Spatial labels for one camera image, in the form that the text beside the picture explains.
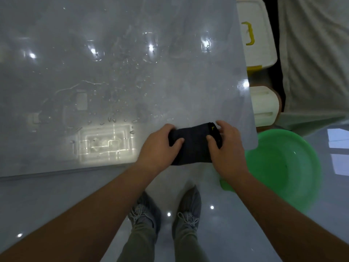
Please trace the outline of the person's right hand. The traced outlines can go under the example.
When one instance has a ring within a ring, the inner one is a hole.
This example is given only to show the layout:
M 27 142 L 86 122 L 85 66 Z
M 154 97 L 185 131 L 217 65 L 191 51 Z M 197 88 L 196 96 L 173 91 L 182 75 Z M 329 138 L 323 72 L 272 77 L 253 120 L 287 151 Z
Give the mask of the person's right hand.
M 248 174 L 245 151 L 242 145 L 240 132 L 223 120 L 217 120 L 222 136 L 220 155 L 212 164 L 220 176 L 234 187 L 244 174 Z

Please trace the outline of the person's left hand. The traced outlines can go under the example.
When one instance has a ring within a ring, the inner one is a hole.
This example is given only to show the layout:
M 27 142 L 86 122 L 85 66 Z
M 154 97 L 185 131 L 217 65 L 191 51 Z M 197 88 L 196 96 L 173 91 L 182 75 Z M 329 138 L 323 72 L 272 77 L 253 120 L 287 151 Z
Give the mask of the person's left hand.
M 157 176 L 167 169 L 175 160 L 169 158 L 169 133 L 175 129 L 172 124 L 165 124 L 159 130 L 151 133 L 144 142 L 135 165 Z

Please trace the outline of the dark cloth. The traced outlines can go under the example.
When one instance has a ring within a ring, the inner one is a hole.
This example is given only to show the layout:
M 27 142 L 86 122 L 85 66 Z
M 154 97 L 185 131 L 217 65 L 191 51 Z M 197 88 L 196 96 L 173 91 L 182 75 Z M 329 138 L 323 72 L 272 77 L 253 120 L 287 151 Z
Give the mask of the dark cloth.
M 211 163 L 210 152 L 206 136 L 210 135 L 216 141 L 220 149 L 223 144 L 222 137 L 215 123 L 204 123 L 194 127 L 173 129 L 169 132 L 169 145 L 173 144 L 180 138 L 185 141 L 172 162 L 172 166 L 181 166 L 192 163 Z

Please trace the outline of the person's left forearm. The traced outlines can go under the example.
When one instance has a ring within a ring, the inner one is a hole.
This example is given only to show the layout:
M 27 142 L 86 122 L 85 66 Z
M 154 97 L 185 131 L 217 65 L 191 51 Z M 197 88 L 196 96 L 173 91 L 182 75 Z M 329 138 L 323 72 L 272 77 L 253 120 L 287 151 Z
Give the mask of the person's left forearm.
M 0 262 L 100 262 L 156 176 L 135 164 L 0 254 Z

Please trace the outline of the person's right forearm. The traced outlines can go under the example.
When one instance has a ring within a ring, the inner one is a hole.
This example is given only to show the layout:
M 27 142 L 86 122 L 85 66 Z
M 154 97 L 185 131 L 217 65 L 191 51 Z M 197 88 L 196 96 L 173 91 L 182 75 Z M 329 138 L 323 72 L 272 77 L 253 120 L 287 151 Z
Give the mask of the person's right forearm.
M 249 172 L 219 172 L 283 262 L 349 262 L 349 244 L 299 212 Z

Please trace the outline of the person's right grey sneaker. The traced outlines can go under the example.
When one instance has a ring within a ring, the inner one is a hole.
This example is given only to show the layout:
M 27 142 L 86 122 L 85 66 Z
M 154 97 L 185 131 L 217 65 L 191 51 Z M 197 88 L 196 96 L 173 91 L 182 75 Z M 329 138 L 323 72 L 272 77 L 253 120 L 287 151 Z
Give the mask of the person's right grey sneaker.
M 194 185 L 183 195 L 172 224 L 172 238 L 175 240 L 180 231 L 189 229 L 197 232 L 201 215 L 201 196 L 198 187 Z

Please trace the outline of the person's grey sneaker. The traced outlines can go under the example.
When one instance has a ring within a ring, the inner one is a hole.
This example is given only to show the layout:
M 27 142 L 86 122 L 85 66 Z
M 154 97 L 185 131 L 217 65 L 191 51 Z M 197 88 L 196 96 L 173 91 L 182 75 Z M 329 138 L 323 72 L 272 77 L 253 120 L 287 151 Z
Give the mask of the person's grey sneaker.
M 201 215 L 201 196 L 198 187 L 194 185 L 183 195 L 172 224 L 172 238 L 175 240 L 180 231 L 189 229 L 197 232 Z
M 128 218 L 132 228 L 138 224 L 147 224 L 154 229 L 156 235 L 160 232 L 162 213 L 155 201 L 146 191 L 143 191 L 141 196 L 137 199 L 135 205 L 128 214 Z

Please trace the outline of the white plastic container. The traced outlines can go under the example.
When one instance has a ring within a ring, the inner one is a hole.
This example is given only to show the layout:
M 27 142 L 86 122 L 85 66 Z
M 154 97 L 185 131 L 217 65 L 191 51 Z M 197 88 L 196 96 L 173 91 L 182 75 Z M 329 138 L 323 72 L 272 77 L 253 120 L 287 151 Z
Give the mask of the white plastic container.
M 272 126 L 279 114 L 277 94 L 266 86 L 250 87 L 250 95 L 256 127 Z

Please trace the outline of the person's left grey sneaker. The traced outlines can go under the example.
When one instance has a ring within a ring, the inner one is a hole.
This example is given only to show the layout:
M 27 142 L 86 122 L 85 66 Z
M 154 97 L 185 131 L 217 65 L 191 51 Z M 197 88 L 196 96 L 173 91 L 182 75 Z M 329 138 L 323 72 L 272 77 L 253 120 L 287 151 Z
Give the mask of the person's left grey sneaker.
M 141 196 L 137 199 L 135 205 L 128 214 L 128 218 L 132 228 L 138 224 L 147 224 L 154 229 L 156 235 L 160 232 L 162 213 L 155 201 L 146 191 L 143 191 Z

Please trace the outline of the green plastic basin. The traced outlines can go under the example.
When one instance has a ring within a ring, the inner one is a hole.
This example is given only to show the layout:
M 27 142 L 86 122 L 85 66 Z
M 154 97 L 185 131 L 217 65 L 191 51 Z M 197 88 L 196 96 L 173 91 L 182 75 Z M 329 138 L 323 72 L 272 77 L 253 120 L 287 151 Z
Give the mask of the green plastic basin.
M 284 129 L 258 133 L 256 149 L 245 152 L 250 173 L 298 211 L 305 213 L 321 187 L 321 165 L 312 146 Z

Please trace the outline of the person's right trouser leg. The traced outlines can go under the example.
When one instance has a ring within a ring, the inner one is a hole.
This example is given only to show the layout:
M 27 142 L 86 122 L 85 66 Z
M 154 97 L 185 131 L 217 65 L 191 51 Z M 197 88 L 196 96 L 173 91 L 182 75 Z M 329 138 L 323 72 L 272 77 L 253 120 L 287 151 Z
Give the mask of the person's right trouser leg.
M 209 262 L 198 243 L 196 231 L 185 228 L 177 231 L 174 238 L 175 262 Z

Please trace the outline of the person's trouser leg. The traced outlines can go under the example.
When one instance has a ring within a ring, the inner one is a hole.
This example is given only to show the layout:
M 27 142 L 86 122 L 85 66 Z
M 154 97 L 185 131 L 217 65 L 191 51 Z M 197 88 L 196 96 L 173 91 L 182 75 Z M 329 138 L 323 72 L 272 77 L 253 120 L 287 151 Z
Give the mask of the person's trouser leg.
M 133 226 L 117 262 L 154 262 L 156 231 L 145 223 Z
M 196 231 L 185 228 L 177 231 L 174 238 L 175 262 L 209 262 L 198 243 Z

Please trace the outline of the person's left trouser leg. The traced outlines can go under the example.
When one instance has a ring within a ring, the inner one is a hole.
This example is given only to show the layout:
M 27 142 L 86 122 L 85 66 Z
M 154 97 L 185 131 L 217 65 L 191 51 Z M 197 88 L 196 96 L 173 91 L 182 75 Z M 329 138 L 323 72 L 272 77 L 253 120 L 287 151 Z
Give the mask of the person's left trouser leg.
M 156 231 L 145 223 L 133 226 L 117 262 L 154 262 Z

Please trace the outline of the grey fabric sheet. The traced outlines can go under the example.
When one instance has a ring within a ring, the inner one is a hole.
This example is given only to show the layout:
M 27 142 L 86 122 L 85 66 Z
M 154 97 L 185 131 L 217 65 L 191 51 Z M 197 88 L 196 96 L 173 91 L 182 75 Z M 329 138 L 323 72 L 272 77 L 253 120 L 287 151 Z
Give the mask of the grey fabric sheet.
M 286 95 L 277 125 L 300 136 L 349 119 L 349 0 L 277 0 Z

